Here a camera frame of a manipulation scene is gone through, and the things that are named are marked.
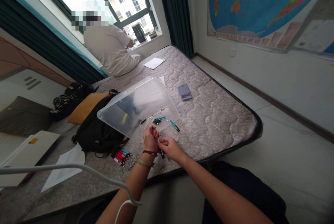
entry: wall outlet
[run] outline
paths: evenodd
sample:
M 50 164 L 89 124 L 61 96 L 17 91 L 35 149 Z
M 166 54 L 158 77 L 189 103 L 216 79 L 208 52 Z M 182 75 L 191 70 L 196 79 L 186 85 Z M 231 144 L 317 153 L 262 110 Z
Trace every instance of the wall outlet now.
M 231 48 L 231 50 L 230 50 L 230 56 L 231 57 L 235 57 L 236 53 L 237 53 L 237 49 L 236 48 Z

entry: dark pants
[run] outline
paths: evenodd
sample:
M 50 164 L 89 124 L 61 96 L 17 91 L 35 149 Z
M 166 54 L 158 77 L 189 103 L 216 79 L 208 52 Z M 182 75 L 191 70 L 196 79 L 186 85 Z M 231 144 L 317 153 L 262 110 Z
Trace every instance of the dark pants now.
M 275 224 L 288 223 L 285 217 L 285 202 L 270 187 L 244 168 L 219 161 L 211 172 L 216 178 L 253 203 Z M 79 224 L 95 223 L 113 197 L 106 198 L 89 210 L 80 219 Z M 202 223 L 222 223 L 210 203 L 205 200 Z

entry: baseboard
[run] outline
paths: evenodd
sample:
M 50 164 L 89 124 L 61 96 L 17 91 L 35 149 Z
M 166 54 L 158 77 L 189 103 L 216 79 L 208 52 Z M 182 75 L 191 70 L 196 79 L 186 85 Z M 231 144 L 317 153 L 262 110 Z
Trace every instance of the baseboard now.
M 317 133 L 321 137 L 325 138 L 326 140 L 328 140 L 328 141 L 330 141 L 334 144 L 334 134 L 331 133 L 330 131 L 328 131 L 325 128 L 319 126 L 318 124 L 314 123 L 313 121 L 307 119 L 306 117 L 302 116 L 301 114 L 295 112 L 294 110 L 292 110 L 288 106 L 284 105 L 283 103 L 279 102 L 278 100 L 274 99 L 273 97 L 267 95 L 266 93 L 259 90 L 255 86 L 249 84 L 248 82 L 244 81 L 243 79 L 235 76 L 234 74 L 230 73 L 229 71 L 222 68 L 221 66 L 214 63 L 213 61 L 209 60 L 208 58 L 204 57 L 203 55 L 201 55 L 199 53 L 194 53 L 193 57 L 194 56 L 201 57 L 203 60 L 207 61 L 209 64 L 213 65 L 215 68 L 219 69 L 220 71 L 222 71 L 223 73 L 225 73 L 226 75 L 228 75 L 229 77 L 234 79 L 235 81 L 239 82 L 244 87 L 248 88 L 249 90 L 253 91 L 257 95 L 261 96 L 263 99 L 270 102 L 272 105 L 279 108 L 280 110 L 285 112 L 287 115 L 294 118 L 296 121 L 300 122 L 301 124 L 303 124 L 307 128 L 311 129 L 313 132 Z

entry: quilted mattress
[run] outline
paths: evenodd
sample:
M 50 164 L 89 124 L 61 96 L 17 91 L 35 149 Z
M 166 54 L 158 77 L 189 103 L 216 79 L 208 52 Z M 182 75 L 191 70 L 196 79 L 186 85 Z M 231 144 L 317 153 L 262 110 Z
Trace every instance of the quilted mattress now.
M 166 61 L 154 70 L 144 67 L 143 64 L 154 57 Z M 180 132 L 170 125 L 163 130 L 162 136 L 175 138 L 180 147 L 196 161 L 209 163 L 259 136 L 262 123 L 257 114 L 174 46 L 159 50 L 126 75 L 106 78 L 93 86 L 99 86 L 97 93 L 107 92 L 110 89 L 123 91 L 147 76 L 157 78 L 164 76 L 166 89 L 181 115 L 176 122 Z M 193 95 L 192 100 L 185 102 L 181 100 L 178 92 L 178 87 L 184 83 L 188 84 Z M 79 125 L 67 123 L 67 118 L 50 127 L 49 131 L 59 133 L 61 137 L 44 162 L 45 165 L 55 164 L 60 155 L 73 148 L 71 137 L 78 128 Z M 133 157 L 127 161 L 124 168 L 111 157 L 98 159 L 94 153 L 87 154 L 85 164 L 107 177 L 125 181 L 137 158 L 140 157 L 144 143 L 139 144 L 130 140 L 125 149 L 133 153 Z M 181 171 L 180 166 L 168 157 L 161 159 L 158 156 L 154 163 L 149 179 L 165 178 Z M 118 189 L 117 186 L 109 185 L 86 172 L 81 172 L 40 193 L 50 173 L 51 171 L 36 173 L 28 183 L 1 192 L 1 223 L 39 218 Z

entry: clear plastic container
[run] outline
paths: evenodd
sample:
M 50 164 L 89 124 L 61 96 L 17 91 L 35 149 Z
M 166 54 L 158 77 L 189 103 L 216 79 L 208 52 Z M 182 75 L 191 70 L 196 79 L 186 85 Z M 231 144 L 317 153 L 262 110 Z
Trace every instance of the clear plastic container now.
M 166 118 L 155 125 L 158 131 L 171 125 L 170 120 L 174 122 L 180 118 L 162 81 L 152 77 L 146 77 L 116 95 L 97 113 L 100 120 L 138 143 L 144 141 L 145 128 L 163 116 Z

